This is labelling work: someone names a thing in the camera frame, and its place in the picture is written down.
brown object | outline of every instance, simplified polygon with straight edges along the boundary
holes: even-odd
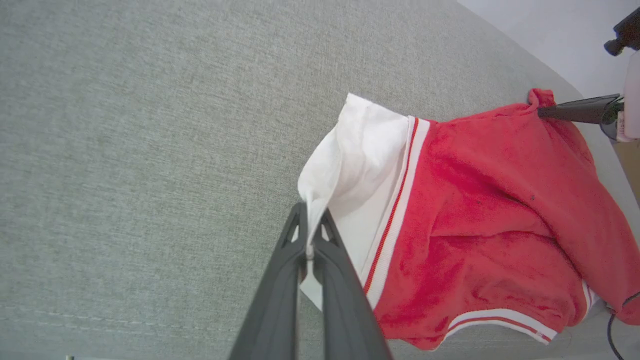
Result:
[[[627,180],[640,205],[640,140],[634,142],[619,142],[613,148],[620,159],[622,168],[625,169]]]

red and white garment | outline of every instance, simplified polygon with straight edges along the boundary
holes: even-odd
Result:
[[[386,338],[433,350],[497,324],[549,343],[596,293],[640,325],[640,299],[621,308],[640,291],[627,221],[577,128],[538,117],[552,92],[529,101],[438,123],[349,94],[311,155],[310,229],[328,207]]]

white wall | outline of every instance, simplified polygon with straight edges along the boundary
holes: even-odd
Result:
[[[458,0],[554,69],[584,97],[622,91],[627,48],[603,48],[640,0]]]

gray tablecloth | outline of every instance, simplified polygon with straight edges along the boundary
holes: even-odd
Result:
[[[449,120],[580,94],[457,3],[0,3],[0,349],[222,359],[296,179],[348,92]],[[603,182],[640,218],[611,147]],[[605,313],[548,347],[465,329],[397,359],[606,349]],[[637,332],[616,324],[620,343]],[[322,356],[301,301],[301,359]]]

red garment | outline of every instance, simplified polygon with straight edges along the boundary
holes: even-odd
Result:
[[[463,327],[496,323],[546,343],[584,318],[594,292],[640,325],[640,299],[621,308],[640,291],[627,221],[577,128],[537,116],[552,92],[531,90],[529,101],[413,119],[364,281],[386,338],[432,350]]]

